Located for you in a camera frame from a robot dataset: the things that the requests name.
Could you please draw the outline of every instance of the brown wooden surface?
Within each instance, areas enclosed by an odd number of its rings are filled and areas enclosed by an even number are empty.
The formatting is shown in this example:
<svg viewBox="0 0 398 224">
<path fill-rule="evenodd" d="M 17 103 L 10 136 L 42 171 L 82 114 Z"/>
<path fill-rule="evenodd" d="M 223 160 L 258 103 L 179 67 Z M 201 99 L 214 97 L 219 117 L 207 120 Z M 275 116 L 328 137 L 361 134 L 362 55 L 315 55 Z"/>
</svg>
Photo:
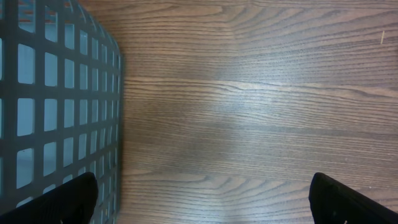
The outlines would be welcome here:
<svg viewBox="0 0 398 224">
<path fill-rule="evenodd" d="M 82 4 L 126 60 L 119 223 L 311 223 L 315 172 L 398 210 L 397 1 Z"/>
</svg>

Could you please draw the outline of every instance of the gray plastic basket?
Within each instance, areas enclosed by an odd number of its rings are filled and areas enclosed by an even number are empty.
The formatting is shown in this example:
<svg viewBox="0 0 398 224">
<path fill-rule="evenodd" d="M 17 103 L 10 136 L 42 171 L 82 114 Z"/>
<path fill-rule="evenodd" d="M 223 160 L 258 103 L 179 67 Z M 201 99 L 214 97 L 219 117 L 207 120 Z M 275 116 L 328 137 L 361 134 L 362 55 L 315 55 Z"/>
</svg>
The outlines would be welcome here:
<svg viewBox="0 0 398 224">
<path fill-rule="evenodd" d="M 119 210 L 122 59 L 75 0 L 0 0 L 0 214 L 84 173 Z"/>
</svg>

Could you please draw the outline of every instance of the wood grain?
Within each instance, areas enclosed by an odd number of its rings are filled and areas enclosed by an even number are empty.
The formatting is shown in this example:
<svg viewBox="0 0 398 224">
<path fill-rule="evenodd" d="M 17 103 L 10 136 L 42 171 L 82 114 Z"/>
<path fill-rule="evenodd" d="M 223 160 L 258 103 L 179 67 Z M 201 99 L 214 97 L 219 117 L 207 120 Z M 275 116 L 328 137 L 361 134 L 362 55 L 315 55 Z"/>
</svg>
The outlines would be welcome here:
<svg viewBox="0 0 398 224">
<path fill-rule="evenodd" d="M 397 2 L 81 2 L 125 56 L 120 223 L 311 223 L 315 172 L 398 210 Z"/>
</svg>

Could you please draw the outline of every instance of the plastic grid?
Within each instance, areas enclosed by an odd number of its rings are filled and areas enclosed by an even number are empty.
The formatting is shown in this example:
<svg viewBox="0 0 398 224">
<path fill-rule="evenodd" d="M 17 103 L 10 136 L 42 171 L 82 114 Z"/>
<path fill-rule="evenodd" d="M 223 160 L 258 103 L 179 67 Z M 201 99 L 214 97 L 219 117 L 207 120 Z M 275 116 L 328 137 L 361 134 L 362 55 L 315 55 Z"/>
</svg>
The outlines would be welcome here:
<svg viewBox="0 0 398 224">
<path fill-rule="evenodd" d="M 119 155 L 121 138 L 121 93 L 123 92 L 122 60 L 116 41 L 75 0 L 27 0 L 33 16 L 30 20 L 34 31 L 21 29 L 19 8 L 21 2 L 0 0 L 0 214 L 42 195 L 84 172 L 96 174 L 99 187 L 98 203 L 92 221 L 114 222 L 119 210 Z M 50 8 L 57 15 L 46 14 Z M 45 24 L 57 24 L 56 42 L 46 39 Z M 74 47 L 65 46 L 65 24 L 74 24 Z M 87 34 L 86 55 L 80 50 L 80 31 Z M 98 59 L 93 58 L 92 41 L 98 41 Z M 18 47 L 25 45 L 34 49 L 34 81 L 31 84 L 18 81 Z M 56 86 L 45 85 L 45 54 L 57 56 Z M 65 60 L 74 62 L 73 88 L 67 88 Z M 86 83 L 81 83 L 80 65 L 86 65 Z M 98 91 L 95 90 L 92 69 L 98 70 Z M 17 110 L 19 99 L 34 100 L 34 126 L 32 134 L 17 134 Z M 45 100 L 57 101 L 56 129 L 44 131 Z M 65 100 L 73 100 L 73 126 L 64 128 L 69 106 Z M 86 120 L 81 124 L 80 100 L 86 101 Z M 92 106 L 98 107 L 97 122 L 92 115 Z M 108 113 L 101 109 L 105 106 Z M 85 134 L 85 152 L 80 149 L 80 140 Z M 44 175 L 44 148 L 56 144 L 55 171 Z M 22 187 L 17 186 L 17 155 L 32 153 L 32 180 Z M 64 155 L 71 155 L 72 163 L 66 167 Z"/>
</svg>

